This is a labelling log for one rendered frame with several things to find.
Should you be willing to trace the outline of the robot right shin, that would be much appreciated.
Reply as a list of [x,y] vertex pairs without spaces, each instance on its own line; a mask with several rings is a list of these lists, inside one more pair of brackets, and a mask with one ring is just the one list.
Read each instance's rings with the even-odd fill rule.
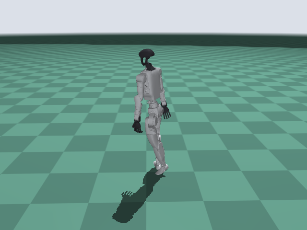
[[[159,134],[159,140],[161,141],[161,135]],[[159,163],[159,160],[156,158],[156,165],[158,165],[158,163]],[[159,165],[160,165],[160,163],[159,163]]]

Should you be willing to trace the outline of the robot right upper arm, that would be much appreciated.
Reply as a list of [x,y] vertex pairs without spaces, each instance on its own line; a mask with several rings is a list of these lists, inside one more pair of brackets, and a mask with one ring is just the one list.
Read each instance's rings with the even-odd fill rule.
[[160,86],[161,86],[161,90],[162,90],[163,89],[163,80],[162,80],[162,75],[161,75],[162,70],[161,70],[161,68],[158,68],[158,70],[159,70],[159,73],[160,73]]

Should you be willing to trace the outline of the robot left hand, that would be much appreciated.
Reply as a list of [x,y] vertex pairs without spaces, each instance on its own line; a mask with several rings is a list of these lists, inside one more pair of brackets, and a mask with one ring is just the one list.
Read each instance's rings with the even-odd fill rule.
[[134,124],[132,125],[132,127],[134,128],[134,131],[142,133],[143,131],[141,131],[141,125],[140,125],[140,121],[141,121],[141,117],[139,116],[139,120],[134,120]]

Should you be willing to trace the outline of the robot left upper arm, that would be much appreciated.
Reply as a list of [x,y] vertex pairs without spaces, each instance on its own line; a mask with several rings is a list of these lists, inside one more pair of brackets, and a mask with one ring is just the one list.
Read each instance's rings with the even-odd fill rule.
[[143,100],[143,93],[144,93],[144,83],[146,82],[146,73],[140,73],[136,76],[136,82],[137,82],[137,92],[141,101]]

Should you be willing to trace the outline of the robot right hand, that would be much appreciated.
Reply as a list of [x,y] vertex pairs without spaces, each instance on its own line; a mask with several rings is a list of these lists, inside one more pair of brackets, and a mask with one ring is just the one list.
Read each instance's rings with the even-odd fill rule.
[[[161,103],[161,106],[162,106],[162,103]],[[162,107],[164,108],[164,112],[163,112],[164,119],[165,119],[166,113],[167,113],[168,118],[169,118],[169,115],[170,115],[170,117],[171,117],[171,114],[170,114],[169,109],[168,109],[168,107],[167,107],[167,103],[166,103],[166,105],[164,105],[164,106],[162,106]],[[169,115],[168,115],[168,113],[169,113]],[[167,118],[167,116],[166,116],[166,118]]]

